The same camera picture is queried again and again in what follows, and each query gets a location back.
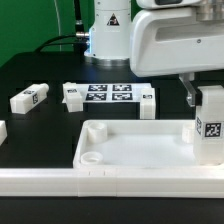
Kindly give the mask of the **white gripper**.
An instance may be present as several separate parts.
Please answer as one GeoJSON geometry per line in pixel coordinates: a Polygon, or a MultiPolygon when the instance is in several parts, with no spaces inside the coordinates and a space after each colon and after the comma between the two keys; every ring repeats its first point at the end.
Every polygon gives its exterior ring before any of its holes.
{"type": "Polygon", "coordinates": [[[224,68],[224,4],[143,4],[132,22],[130,67],[139,77],[178,74],[190,107],[195,73],[224,68]]]}

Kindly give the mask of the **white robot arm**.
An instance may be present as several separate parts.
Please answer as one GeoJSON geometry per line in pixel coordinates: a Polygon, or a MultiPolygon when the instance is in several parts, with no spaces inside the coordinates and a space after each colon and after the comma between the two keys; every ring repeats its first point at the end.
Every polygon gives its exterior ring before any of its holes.
{"type": "Polygon", "coordinates": [[[101,66],[129,65],[139,77],[177,74],[191,106],[201,94],[196,72],[224,69],[224,0],[94,0],[85,59],[101,66]]]}

